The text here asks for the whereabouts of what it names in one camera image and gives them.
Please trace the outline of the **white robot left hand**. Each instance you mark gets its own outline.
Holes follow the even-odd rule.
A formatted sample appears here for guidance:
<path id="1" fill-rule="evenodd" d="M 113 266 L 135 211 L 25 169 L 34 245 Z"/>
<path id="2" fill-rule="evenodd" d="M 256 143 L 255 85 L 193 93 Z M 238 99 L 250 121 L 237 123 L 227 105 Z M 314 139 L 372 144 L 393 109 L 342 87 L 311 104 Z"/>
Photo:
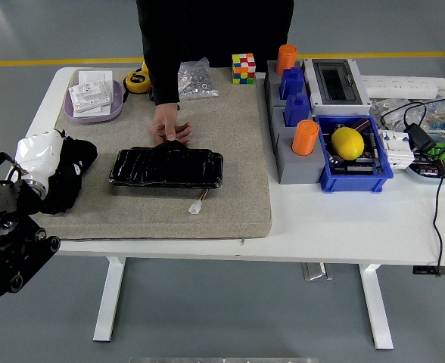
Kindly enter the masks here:
<path id="1" fill-rule="evenodd" d="M 61 151 L 68 151 L 68 141 L 64 130 L 52 130 L 33 135 L 18 141 L 14 160 L 21 168 L 21 178 L 39 194 L 46 194 L 49 178 L 58 169 Z"/>

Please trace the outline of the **person's right hand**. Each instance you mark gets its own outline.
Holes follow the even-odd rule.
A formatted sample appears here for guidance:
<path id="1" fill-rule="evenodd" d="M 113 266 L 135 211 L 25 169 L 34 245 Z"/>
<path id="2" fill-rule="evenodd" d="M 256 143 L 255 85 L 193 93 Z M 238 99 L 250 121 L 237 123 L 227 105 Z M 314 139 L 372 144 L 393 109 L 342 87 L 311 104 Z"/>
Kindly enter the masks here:
<path id="1" fill-rule="evenodd" d="M 193 127 L 190 123 L 177 125 L 178 104 L 168 103 L 155 107 L 150 132 L 156 145 L 166 141 L 179 141 L 187 144 L 191 140 Z"/>

